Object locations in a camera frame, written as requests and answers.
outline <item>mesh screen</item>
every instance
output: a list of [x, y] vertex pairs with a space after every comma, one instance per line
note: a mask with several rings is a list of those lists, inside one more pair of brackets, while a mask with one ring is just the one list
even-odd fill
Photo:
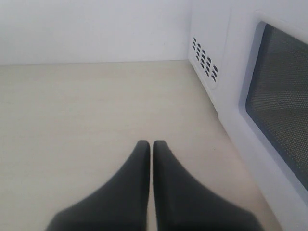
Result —
[[266, 25], [246, 110], [308, 190], [308, 45]]

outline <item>white wall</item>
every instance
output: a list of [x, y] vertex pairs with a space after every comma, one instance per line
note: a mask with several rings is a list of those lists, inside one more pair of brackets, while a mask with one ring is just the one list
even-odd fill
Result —
[[0, 65], [187, 59], [190, 0], [1, 0]]

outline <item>perforated metal mesh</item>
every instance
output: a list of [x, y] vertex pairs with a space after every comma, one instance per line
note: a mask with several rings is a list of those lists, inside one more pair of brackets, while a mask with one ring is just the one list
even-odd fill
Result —
[[266, 25], [246, 110], [308, 190], [308, 45]]

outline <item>ventilation holes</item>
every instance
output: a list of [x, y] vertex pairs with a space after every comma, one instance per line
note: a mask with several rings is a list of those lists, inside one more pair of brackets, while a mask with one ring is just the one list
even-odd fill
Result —
[[216, 82], [218, 77], [218, 68], [212, 65], [212, 59], [206, 56], [206, 52], [202, 49], [201, 44], [197, 42], [196, 38], [192, 39], [192, 47], [195, 50], [196, 59], [199, 61], [200, 66], [205, 70], [205, 74]]

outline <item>beige floor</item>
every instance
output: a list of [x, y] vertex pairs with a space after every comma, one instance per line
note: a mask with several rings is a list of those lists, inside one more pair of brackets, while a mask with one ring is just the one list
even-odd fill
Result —
[[0, 230], [44, 230], [139, 139], [165, 139], [204, 185], [281, 230], [188, 61], [0, 67], [0, 110]]

